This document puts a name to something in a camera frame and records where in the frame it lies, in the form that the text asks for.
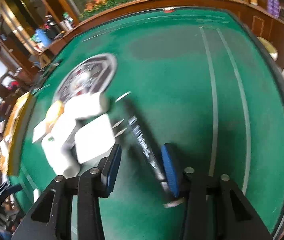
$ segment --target metal bolt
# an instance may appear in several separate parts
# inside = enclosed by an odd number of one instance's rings
[[[221,175],[221,180],[229,181],[229,175],[227,175],[227,174],[222,174],[222,175]]]
[[[96,168],[96,167],[90,169],[91,174],[97,174],[99,171],[100,171],[100,169]]]
[[[58,176],[55,177],[55,182],[60,182],[60,181],[63,180],[63,178],[64,177],[62,175],[58,175]]]
[[[185,172],[186,174],[192,174],[192,173],[194,173],[194,169],[193,169],[192,167],[186,167],[186,168],[184,169],[184,172]]]

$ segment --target table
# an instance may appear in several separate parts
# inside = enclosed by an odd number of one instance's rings
[[[81,33],[64,47],[53,59],[62,63],[36,95],[19,176],[10,177],[24,188],[16,194],[22,209],[30,208],[34,188],[43,190],[55,177],[41,144],[32,144],[33,128],[68,72],[105,52],[118,63],[106,96],[114,102],[131,91],[159,146],[174,143],[184,167],[228,174],[278,235],[284,224],[284,80],[245,27],[226,11],[208,8],[131,14]],[[111,120],[120,114],[111,104]],[[163,208],[161,188],[130,150],[126,133],[114,192],[100,200],[106,239],[177,239],[185,206]]]

